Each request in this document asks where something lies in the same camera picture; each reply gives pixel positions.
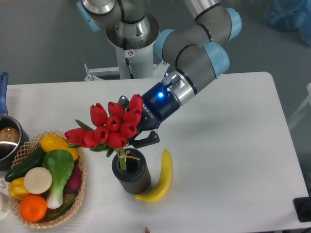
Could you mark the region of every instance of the vase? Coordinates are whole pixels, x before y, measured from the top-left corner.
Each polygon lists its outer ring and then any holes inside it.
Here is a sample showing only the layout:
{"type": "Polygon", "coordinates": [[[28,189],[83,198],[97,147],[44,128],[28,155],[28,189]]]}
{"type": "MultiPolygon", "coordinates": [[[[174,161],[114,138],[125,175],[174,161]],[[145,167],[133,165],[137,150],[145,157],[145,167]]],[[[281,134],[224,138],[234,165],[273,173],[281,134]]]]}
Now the vase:
{"type": "Polygon", "coordinates": [[[112,171],[128,193],[140,194],[150,186],[150,173],[143,154],[133,148],[125,149],[125,151],[128,150],[129,155],[137,157],[139,160],[127,158],[126,170],[121,170],[119,158],[116,155],[112,160],[112,171]]]}

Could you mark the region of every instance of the woven basket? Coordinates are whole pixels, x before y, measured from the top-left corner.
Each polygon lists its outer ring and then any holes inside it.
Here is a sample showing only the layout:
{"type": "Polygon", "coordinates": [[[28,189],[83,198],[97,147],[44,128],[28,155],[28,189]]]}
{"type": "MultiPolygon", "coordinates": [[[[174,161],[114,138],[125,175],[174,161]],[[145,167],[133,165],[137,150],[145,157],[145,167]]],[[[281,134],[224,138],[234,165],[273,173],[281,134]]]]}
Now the woven basket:
{"type": "MultiPolygon", "coordinates": [[[[14,168],[17,164],[21,163],[27,156],[29,156],[39,145],[41,138],[46,134],[54,134],[58,135],[65,139],[64,133],[55,131],[55,132],[44,132],[43,134],[39,134],[38,136],[34,136],[29,142],[26,142],[23,146],[21,146],[20,150],[17,152],[15,159],[13,161],[12,168],[14,168]]],[[[79,208],[81,201],[84,196],[84,190],[86,185],[86,161],[82,148],[76,148],[79,153],[79,163],[78,166],[82,172],[82,184],[78,191],[72,191],[68,188],[64,189],[64,204],[66,204],[71,199],[75,198],[75,202],[70,209],[68,209],[65,213],[63,213],[58,218],[51,221],[40,220],[38,222],[28,222],[25,221],[19,213],[19,203],[20,200],[10,197],[11,209],[13,214],[22,222],[24,225],[29,226],[30,228],[43,229],[48,227],[56,226],[67,219],[69,219],[74,212],[79,208]]]]}

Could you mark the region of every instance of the red tulip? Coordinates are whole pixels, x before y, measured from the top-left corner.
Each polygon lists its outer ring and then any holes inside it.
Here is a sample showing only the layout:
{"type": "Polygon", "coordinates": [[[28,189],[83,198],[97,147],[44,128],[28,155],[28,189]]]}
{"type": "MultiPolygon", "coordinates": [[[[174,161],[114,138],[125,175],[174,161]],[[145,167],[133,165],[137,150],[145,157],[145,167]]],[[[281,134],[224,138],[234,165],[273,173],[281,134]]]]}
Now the red tulip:
{"type": "Polygon", "coordinates": [[[139,110],[142,110],[143,101],[139,94],[134,94],[128,103],[128,107],[130,109],[137,108],[139,110]]]}
{"type": "Polygon", "coordinates": [[[136,127],[140,121],[140,118],[141,118],[141,110],[134,108],[128,111],[126,114],[124,114],[123,121],[130,122],[132,125],[136,127]]]}
{"type": "Polygon", "coordinates": [[[106,123],[108,115],[106,110],[102,107],[100,103],[97,103],[95,106],[92,105],[90,112],[92,123],[95,126],[103,126],[106,123]]]}
{"type": "Polygon", "coordinates": [[[81,145],[82,144],[82,137],[86,134],[86,130],[82,128],[77,128],[73,130],[68,130],[65,132],[65,137],[68,142],[81,145]]]}
{"type": "Polygon", "coordinates": [[[109,136],[109,130],[105,126],[99,126],[94,131],[94,140],[99,144],[105,144],[109,136]]]}
{"type": "Polygon", "coordinates": [[[107,144],[109,147],[120,149],[126,146],[126,138],[121,133],[110,133],[107,144]]]}
{"type": "Polygon", "coordinates": [[[137,128],[132,125],[130,122],[124,122],[120,126],[120,133],[125,137],[125,138],[130,138],[133,137],[137,132],[137,128]]]}
{"type": "Polygon", "coordinates": [[[82,137],[82,147],[91,148],[98,145],[98,142],[95,141],[94,130],[87,131],[86,134],[82,137]]]}
{"type": "Polygon", "coordinates": [[[108,119],[106,121],[106,128],[110,132],[118,131],[120,128],[120,125],[121,125],[121,122],[116,116],[110,116],[110,117],[108,117],[108,119]]]}
{"type": "Polygon", "coordinates": [[[125,114],[124,108],[122,108],[122,106],[119,105],[118,103],[114,102],[108,103],[108,112],[110,113],[111,116],[115,116],[119,120],[122,120],[123,115],[125,114]]]}

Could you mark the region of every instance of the yellow banana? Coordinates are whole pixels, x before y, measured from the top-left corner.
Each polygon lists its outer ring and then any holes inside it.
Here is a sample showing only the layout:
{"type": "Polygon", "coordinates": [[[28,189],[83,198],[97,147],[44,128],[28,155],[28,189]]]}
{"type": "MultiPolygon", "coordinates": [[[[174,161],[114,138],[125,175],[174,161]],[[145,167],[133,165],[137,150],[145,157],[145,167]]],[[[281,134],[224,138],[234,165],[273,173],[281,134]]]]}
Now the yellow banana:
{"type": "Polygon", "coordinates": [[[154,202],[161,199],[170,187],[172,179],[172,157],[170,152],[165,149],[162,153],[161,174],[156,186],[149,192],[141,195],[134,195],[137,200],[154,202]]]}

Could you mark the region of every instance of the yellow bell pepper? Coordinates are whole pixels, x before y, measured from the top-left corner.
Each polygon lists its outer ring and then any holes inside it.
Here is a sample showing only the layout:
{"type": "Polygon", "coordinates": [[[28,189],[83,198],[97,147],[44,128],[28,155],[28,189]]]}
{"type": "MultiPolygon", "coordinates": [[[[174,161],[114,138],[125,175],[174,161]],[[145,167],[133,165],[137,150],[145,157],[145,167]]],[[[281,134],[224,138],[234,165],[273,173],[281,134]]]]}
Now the yellow bell pepper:
{"type": "Polygon", "coordinates": [[[24,177],[17,178],[9,183],[9,195],[15,199],[22,200],[24,197],[30,195],[24,186],[24,177]]]}
{"type": "Polygon", "coordinates": [[[44,135],[40,140],[42,149],[48,153],[52,150],[67,150],[72,154],[73,160],[76,161],[79,158],[79,154],[76,149],[68,148],[68,142],[66,142],[60,136],[54,134],[44,135]]]}

